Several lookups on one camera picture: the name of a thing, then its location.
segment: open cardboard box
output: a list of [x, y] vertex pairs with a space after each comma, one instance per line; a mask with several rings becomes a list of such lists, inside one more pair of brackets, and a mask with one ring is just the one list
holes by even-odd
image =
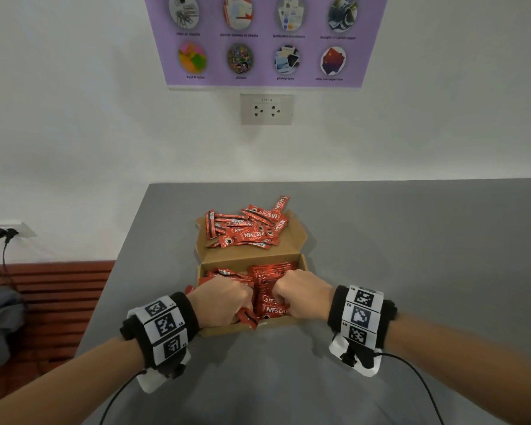
[[[207, 248], [206, 246], [215, 242], [216, 239], [207, 240], [205, 218], [198, 218], [199, 237], [196, 241], [196, 250], [199, 254], [201, 264], [197, 268], [197, 280], [205, 277], [208, 270], [216, 267], [247, 274], [248, 267], [251, 265], [280, 264], [289, 261], [299, 262], [299, 268], [308, 271], [307, 262], [301, 253], [301, 248], [305, 240], [307, 240], [307, 233], [297, 216], [290, 210], [284, 212], [284, 215], [289, 218], [289, 224], [281, 231], [281, 242], [278, 246], [272, 246], [267, 250], [252, 245], [230, 246], [224, 249]], [[261, 328], [294, 325], [295, 323], [297, 323], [297, 319], [291, 316], [263, 319], [259, 322], [258, 330]], [[238, 333], [251, 329], [248, 325], [233, 323], [231, 325], [205, 328], [200, 334], [203, 337], [219, 336], [221, 334]]]

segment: purple poster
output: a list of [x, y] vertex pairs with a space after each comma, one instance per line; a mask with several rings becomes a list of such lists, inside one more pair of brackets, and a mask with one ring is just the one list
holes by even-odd
[[145, 0], [170, 88], [360, 88], [386, 3]]

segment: gray table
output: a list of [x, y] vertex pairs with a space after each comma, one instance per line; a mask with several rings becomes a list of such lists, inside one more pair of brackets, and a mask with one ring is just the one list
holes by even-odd
[[[531, 355], [531, 179], [150, 185], [78, 353], [118, 334], [128, 309], [195, 281], [198, 216], [270, 207], [280, 194], [321, 278], [376, 288], [404, 312]], [[198, 338], [181, 379], [151, 395], [133, 382], [106, 423], [438, 423], [404, 364], [385, 358], [362, 377], [330, 355], [330, 339], [321, 322]], [[447, 424], [500, 423], [424, 376]]]

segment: fist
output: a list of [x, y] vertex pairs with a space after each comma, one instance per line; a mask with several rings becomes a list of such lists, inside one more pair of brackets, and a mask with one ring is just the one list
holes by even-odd
[[310, 271], [289, 270], [273, 286], [273, 295], [299, 319], [328, 320], [335, 289]]
[[229, 325], [242, 307], [252, 306], [252, 288], [217, 276], [187, 294], [200, 328]]

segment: wall outlet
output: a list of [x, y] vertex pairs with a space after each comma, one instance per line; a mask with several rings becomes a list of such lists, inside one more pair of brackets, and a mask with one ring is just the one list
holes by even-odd
[[29, 238], [36, 236], [32, 229], [21, 220], [0, 220], [0, 228], [14, 228], [19, 233], [17, 237]]
[[291, 125], [295, 96], [240, 94], [242, 125]]

